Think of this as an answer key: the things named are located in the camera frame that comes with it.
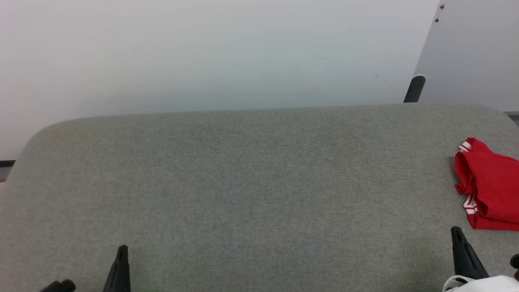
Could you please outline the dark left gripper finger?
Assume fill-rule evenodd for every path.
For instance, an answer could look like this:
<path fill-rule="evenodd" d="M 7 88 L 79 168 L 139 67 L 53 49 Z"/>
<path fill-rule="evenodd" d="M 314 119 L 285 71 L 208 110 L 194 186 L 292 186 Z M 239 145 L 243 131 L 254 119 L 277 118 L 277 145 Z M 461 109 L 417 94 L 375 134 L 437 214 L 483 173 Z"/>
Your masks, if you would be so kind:
<path fill-rule="evenodd" d="M 128 246 L 121 245 L 118 248 L 115 260 L 107 276 L 103 292 L 130 292 L 130 266 Z"/>

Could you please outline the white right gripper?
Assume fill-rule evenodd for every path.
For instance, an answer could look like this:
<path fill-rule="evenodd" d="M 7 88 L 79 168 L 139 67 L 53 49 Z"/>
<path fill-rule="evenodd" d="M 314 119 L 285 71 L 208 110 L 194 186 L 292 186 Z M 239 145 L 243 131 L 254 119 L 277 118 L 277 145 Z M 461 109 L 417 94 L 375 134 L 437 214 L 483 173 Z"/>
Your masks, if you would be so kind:
<path fill-rule="evenodd" d="M 513 277 L 490 277 L 460 227 L 452 227 L 452 250 L 455 276 L 449 278 L 444 292 L 517 292 L 519 283 Z"/>

